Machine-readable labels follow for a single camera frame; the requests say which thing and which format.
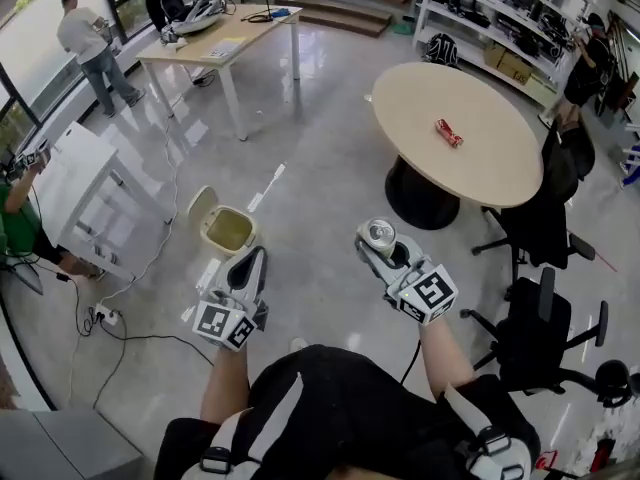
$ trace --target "black table base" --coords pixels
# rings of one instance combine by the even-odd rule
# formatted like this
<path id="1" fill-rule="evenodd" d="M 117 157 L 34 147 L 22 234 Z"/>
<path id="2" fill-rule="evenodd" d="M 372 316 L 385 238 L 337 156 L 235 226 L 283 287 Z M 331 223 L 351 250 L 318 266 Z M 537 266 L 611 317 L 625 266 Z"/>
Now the black table base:
<path id="1" fill-rule="evenodd" d="M 387 174 L 384 190 L 398 216 L 420 229 L 442 229 L 460 209 L 458 197 L 425 179 L 401 157 Z"/>

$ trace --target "sneaker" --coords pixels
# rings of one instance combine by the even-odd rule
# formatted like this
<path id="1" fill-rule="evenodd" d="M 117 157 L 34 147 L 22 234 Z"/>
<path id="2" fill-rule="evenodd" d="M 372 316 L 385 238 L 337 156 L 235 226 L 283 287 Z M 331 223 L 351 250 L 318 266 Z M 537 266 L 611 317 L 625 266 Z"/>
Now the sneaker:
<path id="1" fill-rule="evenodd" d="M 146 89 L 140 89 L 138 94 L 136 95 L 136 99 L 129 103 L 129 107 L 135 107 L 136 103 L 138 103 L 142 98 L 144 98 L 145 94 L 147 94 Z"/>
<path id="2" fill-rule="evenodd" d="M 291 343 L 289 343 L 289 353 L 293 354 L 294 352 L 299 352 L 303 348 L 307 348 L 309 344 L 304 341 L 302 338 L 293 338 Z"/>
<path id="3" fill-rule="evenodd" d="M 113 263 L 114 265 L 118 263 L 118 256 L 116 256 L 114 252 L 109 251 L 107 254 L 104 254 L 102 252 L 102 248 L 99 245 L 93 246 L 93 253 L 97 254 L 101 258 L 104 258 L 109 263 Z M 98 267 L 98 273 L 94 276 L 90 276 L 90 278 L 95 279 L 96 281 L 100 281 L 102 280 L 102 278 L 105 276 L 106 273 L 107 271 L 105 269 Z"/>
<path id="4" fill-rule="evenodd" d="M 544 112 L 538 114 L 538 119 L 540 119 L 540 122 L 545 125 L 547 128 L 551 128 L 551 125 L 553 124 L 553 118 L 549 117 L 547 115 L 545 115 Z"/>

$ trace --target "green shirt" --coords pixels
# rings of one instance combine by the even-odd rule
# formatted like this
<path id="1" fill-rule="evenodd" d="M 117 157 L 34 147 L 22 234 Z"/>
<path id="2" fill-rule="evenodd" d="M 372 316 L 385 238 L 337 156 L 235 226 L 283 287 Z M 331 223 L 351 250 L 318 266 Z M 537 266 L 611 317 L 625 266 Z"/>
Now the green shirt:
<path id="1" fill-rule="evenodd" d="M 18 213 L 7 213 L 4 205 L 9 197 L 11 185 L 0 182 L 0 215 L 4 234 L 7 236 L 7 247 L 16 254 L 29 254 L 33 251 L 36 235 L 41 229 L 40 219 L 29 201 L 22 205 Z"/>

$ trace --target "black chair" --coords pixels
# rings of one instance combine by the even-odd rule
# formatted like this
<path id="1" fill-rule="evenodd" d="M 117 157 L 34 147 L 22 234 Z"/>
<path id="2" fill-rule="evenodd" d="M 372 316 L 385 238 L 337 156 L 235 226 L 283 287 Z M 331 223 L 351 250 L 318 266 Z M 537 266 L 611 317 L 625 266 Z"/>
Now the black chair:
<path id="1" fill-rule="evenodd" d="M 487 249 L 503 245 L 511 246 L 512 285 L 518 279 L 518 265 L 525 263 L 524 252 L 534 267 L 549 263 L 567 268 L 569 256 L 579 254 L 593 261 L 595 250 L 573 233 L 567 233 L 564 203 L 578 189 L 580 179 L 588 174 L 595 162 L 593 144 L 586 134 L 572 131 L 567 142 L 561 144 L 557 135 L 558 123 L 554 122 L 542 148 L 544 175 L 538 192 L 526 203 L 516 208 L 505 208 L 498 213 L 493 208 L 482 207 L 498 221 L 507 237 L 471 249 L 478 256 Z M 505 300 L 509 300 L 511 287 Z"/>
<path id="2" fill-rule="evenodd" d="M 472 317 L 496 341 L 491 351 L 473 367 L 478 370 L 496 359 L 500 379 L 508 391 L 531 395 L 539 390 L 563 394 L 561 383 L 575 382 L 598 395 L 605 407 L 619 407 L 640 394 L 640 374 L 629 375 L 620 361 L 603 363 L 595 378 L 560 367 L 565 350 L 595 338 L 601 347 L 607 333 L 608 305 L 602 301 L 597 325 L 567 341 L 571 304 L 554 293 L 555 271 L 546 267 L 540 284 L 521 277 L 513 285 L 507 318 L 491 324 L 477 311 L 463 309 L 461 318 Z"/>

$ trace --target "silver can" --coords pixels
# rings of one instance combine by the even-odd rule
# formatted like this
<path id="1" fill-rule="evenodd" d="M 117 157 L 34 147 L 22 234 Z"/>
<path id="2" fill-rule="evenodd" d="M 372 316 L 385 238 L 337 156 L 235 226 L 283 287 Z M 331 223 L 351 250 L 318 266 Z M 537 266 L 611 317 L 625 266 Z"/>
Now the silver can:
<path id="1" fill-rule="evenodd" d="M 358 226 L 358 235 L 374 251 L 389 259 L 396 247 L 396 228 L 386 219 L 375 218 Z"/>

